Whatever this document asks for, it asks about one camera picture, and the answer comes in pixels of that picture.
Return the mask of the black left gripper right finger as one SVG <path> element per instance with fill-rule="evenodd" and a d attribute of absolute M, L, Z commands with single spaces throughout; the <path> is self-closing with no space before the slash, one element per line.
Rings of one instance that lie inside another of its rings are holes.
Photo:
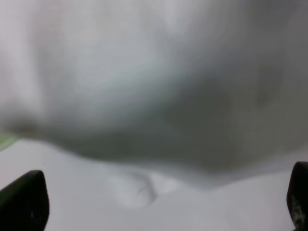
<path fill-rule="evenodd" d="M 308 230 L 308 163 L 296 162 L 291 173 L 287 207 L 295 231 Z"/>

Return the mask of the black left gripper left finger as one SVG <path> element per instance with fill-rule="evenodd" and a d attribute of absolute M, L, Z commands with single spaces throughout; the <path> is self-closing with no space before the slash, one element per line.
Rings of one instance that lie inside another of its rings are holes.
<path fill-rule="evenodd" d="M 44 173 L 31 170 L 0 191 L 2 231 L 43 231 L 50 214 Z"/>

